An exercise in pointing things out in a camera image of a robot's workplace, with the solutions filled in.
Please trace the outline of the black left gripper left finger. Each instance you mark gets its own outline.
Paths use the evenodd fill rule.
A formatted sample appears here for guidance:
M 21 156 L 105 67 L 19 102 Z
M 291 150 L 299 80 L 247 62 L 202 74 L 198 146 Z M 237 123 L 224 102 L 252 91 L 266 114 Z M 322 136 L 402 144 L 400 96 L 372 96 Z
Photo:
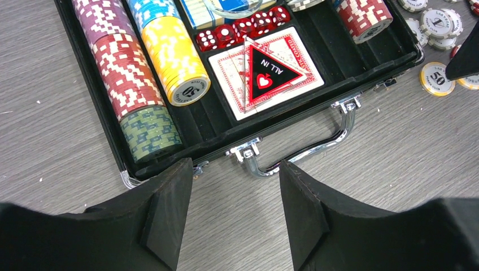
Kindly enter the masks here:
M 83 213 L 1 204 L 2 270 L 176 270 L 193 184 L 181 159 Z

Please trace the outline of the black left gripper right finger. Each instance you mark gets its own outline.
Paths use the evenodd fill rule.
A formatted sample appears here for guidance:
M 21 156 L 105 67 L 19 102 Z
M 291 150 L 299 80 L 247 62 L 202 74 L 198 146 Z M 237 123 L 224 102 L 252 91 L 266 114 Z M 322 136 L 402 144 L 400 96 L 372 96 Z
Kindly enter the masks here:
M 280 166 L 295 270 L 477 270 L 478 199 L 435 198 L 403 212 L 377 208 Z

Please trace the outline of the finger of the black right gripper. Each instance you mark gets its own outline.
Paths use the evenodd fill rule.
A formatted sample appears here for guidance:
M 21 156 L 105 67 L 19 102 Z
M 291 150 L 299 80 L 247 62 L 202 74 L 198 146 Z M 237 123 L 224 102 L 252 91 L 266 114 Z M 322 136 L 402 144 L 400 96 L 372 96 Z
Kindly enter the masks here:
M 478 74 L 478 23 L 446 66 L 446 77 L 457 80 Z

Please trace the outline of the green poker chip stack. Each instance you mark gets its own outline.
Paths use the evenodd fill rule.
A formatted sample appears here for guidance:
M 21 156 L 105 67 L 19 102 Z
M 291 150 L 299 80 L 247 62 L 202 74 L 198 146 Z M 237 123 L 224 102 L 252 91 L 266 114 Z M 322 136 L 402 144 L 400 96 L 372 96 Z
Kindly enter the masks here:
M 176 126 L 163 106 L 133 112 L 120 121 L 120 127 L 135 163 L 150 161 L 182 146 Z

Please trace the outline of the red white chip stack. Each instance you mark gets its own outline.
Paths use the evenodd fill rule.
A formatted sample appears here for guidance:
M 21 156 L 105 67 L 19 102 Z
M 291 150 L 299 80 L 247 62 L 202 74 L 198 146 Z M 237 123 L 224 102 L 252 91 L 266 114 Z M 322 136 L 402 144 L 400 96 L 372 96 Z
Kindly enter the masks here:
M 163 106 L 153 73 L 121 1 L 73 1 L 118 120 Z

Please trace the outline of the black poker set case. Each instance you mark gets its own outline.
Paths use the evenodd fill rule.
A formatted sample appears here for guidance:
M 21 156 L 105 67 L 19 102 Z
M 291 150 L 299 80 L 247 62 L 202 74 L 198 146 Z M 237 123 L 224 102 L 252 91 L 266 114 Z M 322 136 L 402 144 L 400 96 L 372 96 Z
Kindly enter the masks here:
M 394 83 L 423 48 L 392 1 L 349 1 L 298 11 L 252 2 L 232 19 L 196 28 L 185 1 L 56 1 L 88 91 L 132 189 L 183 158 L 194 174 L 221 155 L 257 177 L 262 136 L 323 106 L 342 116 L 331 137 L 286 156 L 298 161 L 342 142 L 362 92 Z

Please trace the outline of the blue playing card deck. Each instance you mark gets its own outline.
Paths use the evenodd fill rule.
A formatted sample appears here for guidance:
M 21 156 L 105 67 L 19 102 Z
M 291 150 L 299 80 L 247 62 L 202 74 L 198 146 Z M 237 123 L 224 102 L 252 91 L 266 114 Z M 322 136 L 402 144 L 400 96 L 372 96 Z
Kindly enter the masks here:
M 216 27 L 226 23 L 232 23 L 236 19 L 226 19 L 210 11 L 203 1 L 179 1 L 186 13 L 191 27 L 195 30 Z M 276 4 L 276 1 L 263 1 L 260 10 Z

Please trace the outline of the clear round dealer button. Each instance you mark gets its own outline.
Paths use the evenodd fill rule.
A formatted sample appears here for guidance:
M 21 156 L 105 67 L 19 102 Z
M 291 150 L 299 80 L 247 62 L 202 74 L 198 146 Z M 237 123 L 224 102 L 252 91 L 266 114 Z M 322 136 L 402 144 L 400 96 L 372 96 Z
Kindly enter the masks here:
M 226 19 L 241 19 L 260 10 L 263 0 L 203 0 L 204 5 Z

